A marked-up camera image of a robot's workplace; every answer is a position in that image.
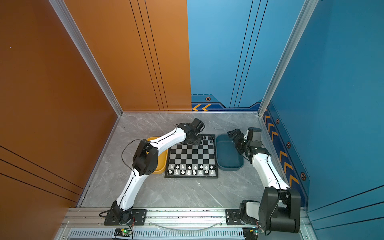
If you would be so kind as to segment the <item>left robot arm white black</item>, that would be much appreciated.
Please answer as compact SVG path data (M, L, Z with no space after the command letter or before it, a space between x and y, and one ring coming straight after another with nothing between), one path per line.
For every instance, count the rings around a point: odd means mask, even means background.
M198 118L191 123L175 125L174 130L153 140L140 140L137 150L133 155L133 164L130 167L130 177L119 197L112 203L110 215L120 225L131 225L133 214L131 213L136 196L146 178L151 175L158 166L159 156L176 144L199 145L202 137L200 132L205 125Z

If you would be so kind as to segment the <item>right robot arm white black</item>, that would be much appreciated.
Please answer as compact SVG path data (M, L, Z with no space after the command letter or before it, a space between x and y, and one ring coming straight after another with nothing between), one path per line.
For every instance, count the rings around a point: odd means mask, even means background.
M264 186L261 201L244 200L240 204L240 221L256 225L265 233L277 231L298 233L300 230L301 195L280 176L272 156L261 141L260 128L248 128L244 135L239 129L228 132L235 148L257 170Z

